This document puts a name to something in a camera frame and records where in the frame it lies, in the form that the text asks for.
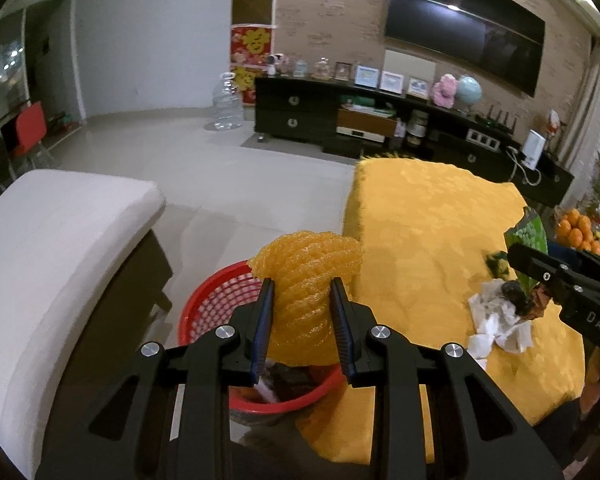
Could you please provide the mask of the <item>clear large water bottle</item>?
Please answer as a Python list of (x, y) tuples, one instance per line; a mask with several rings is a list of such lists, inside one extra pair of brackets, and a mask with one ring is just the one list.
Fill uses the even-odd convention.
[(234, 72), (222, 73), (213, 90), (213, 127), (216, 131), (233, 130), (242, 126), (244, 120), (242, 92), (235, 82), (235, 77)]

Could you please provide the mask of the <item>orange foam fruit net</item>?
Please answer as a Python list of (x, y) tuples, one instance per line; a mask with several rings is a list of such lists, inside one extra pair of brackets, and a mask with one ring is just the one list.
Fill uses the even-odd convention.
[(329, 311), (330, 283), (349, 287), (360, 273), (364, 250), (353, 237), (298, 231), (262, 247), (248, 260), (258, 280), (274, 282), (268, 358), (289, 367), (339, 361)]

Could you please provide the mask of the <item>yellow table cloth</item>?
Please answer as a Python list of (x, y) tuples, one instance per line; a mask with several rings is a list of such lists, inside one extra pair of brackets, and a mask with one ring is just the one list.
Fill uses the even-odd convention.
[[(505, 249), (505, 232), (526, 202), (511, 183), (408, 158), (370, 158), (355, 167), (344, 235), (364, 259), (351, 297), (414, 344), (467, 344), (475, 331), (467, 301), (489, 281), (486, 255)], [(486, 371), (530, 424), (577, 399), (585, 378), (581, 336), (550, 304), (533, 321), (532, 348), (494, 347)]]

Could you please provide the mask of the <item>white cushioned seat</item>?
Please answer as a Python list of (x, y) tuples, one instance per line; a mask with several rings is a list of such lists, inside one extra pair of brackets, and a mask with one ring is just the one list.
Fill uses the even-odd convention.
[(0, 197), (0, 448), (24, 478), (88, 318), (164, 206), (154, 182), (48, 169)]

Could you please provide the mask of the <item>black plastic bag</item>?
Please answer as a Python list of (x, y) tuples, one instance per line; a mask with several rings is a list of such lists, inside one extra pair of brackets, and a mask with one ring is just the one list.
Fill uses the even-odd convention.
[(501, 287), (502, 296), (515, 308), (515, 314), (520, 318), (529, 312), (529, 298), (517, 280), (505, 281)]

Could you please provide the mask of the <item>red festive poster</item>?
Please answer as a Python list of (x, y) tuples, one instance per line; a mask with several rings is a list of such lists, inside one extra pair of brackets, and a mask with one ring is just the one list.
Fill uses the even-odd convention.
[(268, 70), (273, 39), (272, 25), (236, 24), (230, 28), (230, 70), (245, 106), (256, 104), (256, 78)]

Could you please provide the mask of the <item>red plastic mesh basket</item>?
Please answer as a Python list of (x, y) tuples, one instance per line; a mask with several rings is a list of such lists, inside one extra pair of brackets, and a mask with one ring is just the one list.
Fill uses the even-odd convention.
[[(212, 274), (186, 302), (178, 322), (178, 344), (192, 344), (212, 328), (226, 324), (237, 307), (258, 299), (260, 289), (261, 282), (251, 275), (245, 261)], [(344, 384), (339, 365), (310, 367), (309, 373), (316, 385), (283, 402), (257, 399), (254, 389), (232, 389), (230, 409), (239, 415), (256, 417), (286, 415), (308, 408)]]

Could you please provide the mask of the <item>black tv cabinet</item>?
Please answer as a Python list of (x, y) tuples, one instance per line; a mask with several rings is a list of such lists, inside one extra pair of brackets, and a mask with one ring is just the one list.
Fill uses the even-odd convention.
[(531, 170), (522, 145), (475, 118), (423, 100), (338, 81), (258, 77), (254, 131), (319, 145), (358, 158), (398, 152), (445, 162), (496, 182), (512, 182), (527, 200), (547, 207), (566, 197), (573, 174), (543, 154)]

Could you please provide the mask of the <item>white router box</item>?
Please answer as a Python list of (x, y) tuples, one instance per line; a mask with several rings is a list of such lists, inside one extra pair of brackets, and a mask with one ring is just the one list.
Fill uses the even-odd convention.
[(521, 165), (528, 169), (535, 170), (544, 151), (545, 143), (546, 139), (542, 133), (530, 130), (527, 139), (524, 141), (524, 144), (522, 144), (521, 153), (522, 156), (524, 156), (524, 159), (522, 160)]

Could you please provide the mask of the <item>dark green wrapper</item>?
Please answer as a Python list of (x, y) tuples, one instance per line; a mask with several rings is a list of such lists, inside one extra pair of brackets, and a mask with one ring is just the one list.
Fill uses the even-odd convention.
[(507, 252), (492, 252), (486, 256), (486, 267), (492, 278), (510, 279)]

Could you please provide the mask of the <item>green snack packet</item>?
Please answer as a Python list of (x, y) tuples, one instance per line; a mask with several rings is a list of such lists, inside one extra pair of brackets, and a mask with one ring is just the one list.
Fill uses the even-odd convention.
[(530, 206), (524, 206), (522, 217), (514, 226), (505, 231), (504, 240), (508, 265), (515, 271), (516, 279), (522, 290), (528, 294), (539, 282), (514, 267), (514, 258), (510, 255), (510, 248), (521, 244), (537, 252), (548, 253), (546, 231), (538, 213)]

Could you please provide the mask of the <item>brown dried leaf wrapper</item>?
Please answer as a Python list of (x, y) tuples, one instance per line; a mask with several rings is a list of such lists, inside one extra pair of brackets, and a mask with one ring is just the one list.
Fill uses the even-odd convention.
[(536, 285), (535, 288), (529, 292), (527, 303), (519, 316), (523, 320), (542, 318), (551, 299), (552, 296), (550, 296), (550, 293), (542, 284)]

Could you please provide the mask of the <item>white tissue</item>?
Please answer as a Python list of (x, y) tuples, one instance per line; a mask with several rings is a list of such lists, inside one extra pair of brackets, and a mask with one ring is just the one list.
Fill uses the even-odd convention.
[(483, 370), (494, 344), (513, 354), (533, 347), (531, 322), (517, 316), (514, 306), (502, 296), (504, 282), (499, 278), (485, 282), (480, 292), (468, 299), (475, 333), (468, 337), (467, 350)]

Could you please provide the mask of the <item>black wall television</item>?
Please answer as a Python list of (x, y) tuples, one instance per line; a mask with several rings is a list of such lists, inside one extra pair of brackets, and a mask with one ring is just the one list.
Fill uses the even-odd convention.
[(389, 0), (385, 34), (535, 95), (545, 22), (513, 0)]

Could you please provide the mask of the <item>bowl of oranges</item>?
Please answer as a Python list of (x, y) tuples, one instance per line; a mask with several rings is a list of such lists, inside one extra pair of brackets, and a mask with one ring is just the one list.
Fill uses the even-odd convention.
[(559, 245), (600, 256), (600, 229), (576, 208), (558, 216), (555, 238)]

